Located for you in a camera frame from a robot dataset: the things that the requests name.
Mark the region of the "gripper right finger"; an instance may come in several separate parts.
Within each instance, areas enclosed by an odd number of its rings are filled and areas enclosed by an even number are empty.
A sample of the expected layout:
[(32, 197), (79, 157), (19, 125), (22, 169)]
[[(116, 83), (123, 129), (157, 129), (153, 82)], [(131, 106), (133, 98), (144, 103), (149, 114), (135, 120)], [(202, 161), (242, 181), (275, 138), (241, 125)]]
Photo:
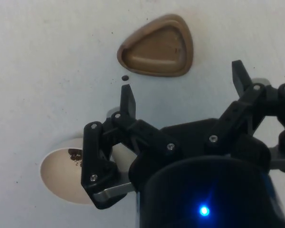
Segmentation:
[[(232, 79), (239, 99), (230, 104), (205, 138), (205, 153), (230, 154), (263, 168), (285, 172), (285, 83), (278, 88), (254, 83), (241, 60), (232, 65)], [(278, 145), (268, 148), (253, 137), (267, 116), (284, 127)]]

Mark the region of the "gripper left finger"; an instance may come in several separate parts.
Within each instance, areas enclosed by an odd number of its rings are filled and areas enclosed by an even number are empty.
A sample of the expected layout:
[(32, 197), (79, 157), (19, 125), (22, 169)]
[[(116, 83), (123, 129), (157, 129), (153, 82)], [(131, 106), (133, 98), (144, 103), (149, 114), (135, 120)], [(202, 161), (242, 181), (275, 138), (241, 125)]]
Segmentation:
[[(182, 157), (176, 139), (135, 115), (131, 86), (123, 85), (119, 111), (104, 123), (84, 127), (81, 185), (98, 209), (113, 206), (131, 191), (139, 192), (154, 173)], [(136, 154), (128, 171), (120, 171), (110, 160), (119, 143)]]

